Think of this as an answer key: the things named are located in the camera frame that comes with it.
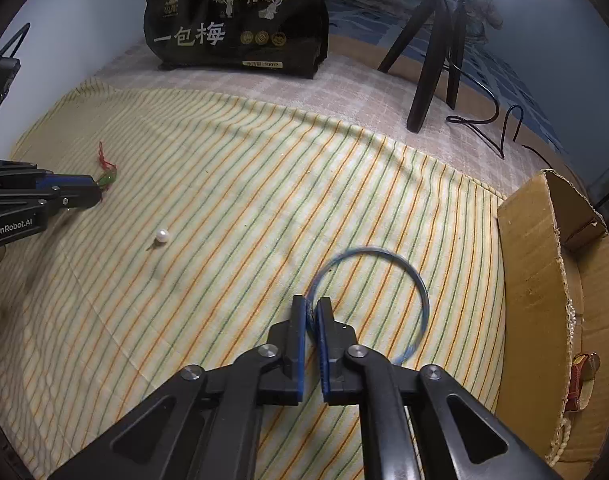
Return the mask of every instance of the black plastic bag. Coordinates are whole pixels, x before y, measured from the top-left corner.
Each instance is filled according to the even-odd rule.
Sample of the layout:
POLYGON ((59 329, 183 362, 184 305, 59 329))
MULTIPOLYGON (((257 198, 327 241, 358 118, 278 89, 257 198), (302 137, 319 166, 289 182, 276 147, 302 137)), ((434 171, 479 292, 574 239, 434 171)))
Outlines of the black plastic bag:
POLYGON ((144 36, 167 67, 247 66, 313 77, 325 0, 146 0, 144 36))

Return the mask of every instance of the white pearl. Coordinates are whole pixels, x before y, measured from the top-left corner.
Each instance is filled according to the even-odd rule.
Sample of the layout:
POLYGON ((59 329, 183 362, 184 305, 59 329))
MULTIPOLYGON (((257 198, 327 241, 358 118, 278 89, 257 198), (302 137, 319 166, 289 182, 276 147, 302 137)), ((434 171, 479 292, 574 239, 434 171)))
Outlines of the white pearl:
POLYGON ((171 239, 171 235, 166 229, 158 229, 155 233, 155 240, 161 244, 167 243, 171 239))

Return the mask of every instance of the striped tablecloth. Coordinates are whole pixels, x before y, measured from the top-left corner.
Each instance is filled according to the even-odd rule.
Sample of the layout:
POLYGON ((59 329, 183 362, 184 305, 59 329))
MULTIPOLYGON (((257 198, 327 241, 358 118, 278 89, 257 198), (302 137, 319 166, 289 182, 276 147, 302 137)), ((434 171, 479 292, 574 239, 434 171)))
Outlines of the striped tablecloth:
MULTIPOLYGON (((118 180, 91 210, 11 244, 0 266, 0 423, 37 478, 182 365, 233 362, 287 316, 317 269, 356 245, 409 258, 431 298, 409 367, 443 365, 495 405, 504 348, 502 196, 389 137, 297 108, 92 80, 14 158, 118 180), (150 249, 156 229, 172 240, 150 249)), ((323 286, 337 319, 400 355, 419 328, 413 283, 346 262, 323 286)), ((267 408, 256 477, 360 478, 357 409, 323 404, 307 348, 304 402, 267 408)))

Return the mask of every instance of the black tripod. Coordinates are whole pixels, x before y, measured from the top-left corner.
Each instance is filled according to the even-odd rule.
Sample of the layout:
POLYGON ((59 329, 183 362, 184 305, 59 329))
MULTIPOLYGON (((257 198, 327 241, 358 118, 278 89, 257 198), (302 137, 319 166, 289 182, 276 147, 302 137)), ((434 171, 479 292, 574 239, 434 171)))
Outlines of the black tripod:
MULTIPOLYGON (((407 118, 407 129, 414 133, 421 129, 427 116, 431 98, 436 91, 440 73, 447 58, 447 48, 449 48, 449 59, 453 65, 462 68, 465 52, 465 31, 467 30, 465 0, 447 0, 446 7, 445 0, 422 0, 378 67, 380 72, 386 73, 389 71, 391 65, 421 30, 422 25, 428 20, 432 12, 435 12, 435 16, 427 55, 422 65, 421 78, 418 81, 418 88, 407 118)), ((456 108, 459 84, 460 72, 450 65, 447 104, 452 110, 456 108)))

